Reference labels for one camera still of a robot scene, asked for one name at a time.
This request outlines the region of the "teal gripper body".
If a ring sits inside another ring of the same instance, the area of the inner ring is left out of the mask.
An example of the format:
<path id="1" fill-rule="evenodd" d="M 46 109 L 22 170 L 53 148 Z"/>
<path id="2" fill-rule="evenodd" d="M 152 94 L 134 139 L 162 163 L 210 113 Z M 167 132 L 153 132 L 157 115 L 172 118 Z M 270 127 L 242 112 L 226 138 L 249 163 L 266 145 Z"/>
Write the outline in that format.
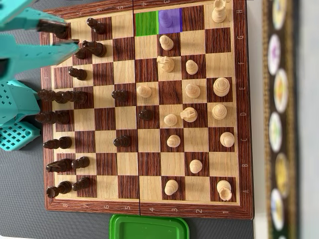
<path id="1" fill-rule="evenodd" d="M 10 80 L 16 74 L 18 47 L 12 35 L 0 35 L 0 80 Z"/>

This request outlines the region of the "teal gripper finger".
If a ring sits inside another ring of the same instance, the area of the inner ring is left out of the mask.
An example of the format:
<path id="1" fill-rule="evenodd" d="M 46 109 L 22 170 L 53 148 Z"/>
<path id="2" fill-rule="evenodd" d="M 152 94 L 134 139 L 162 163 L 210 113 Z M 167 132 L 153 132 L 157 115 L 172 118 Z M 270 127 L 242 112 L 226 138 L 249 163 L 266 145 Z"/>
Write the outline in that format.
<path id="1" fill-rule="evenodd" d="M 17 45 L 11 50 L 11 73 L 58 65 L 79 51 L 78 43 L 72 39 L 52 45 Z"/>
<path id="2" fill-rule="evenodd" d="M 1 31 L 15 29 L 65 34 L 67 23 L 60 17 L 27 7 L 15 17 L 7 18 L 5 22 L 0 24 Z"/>

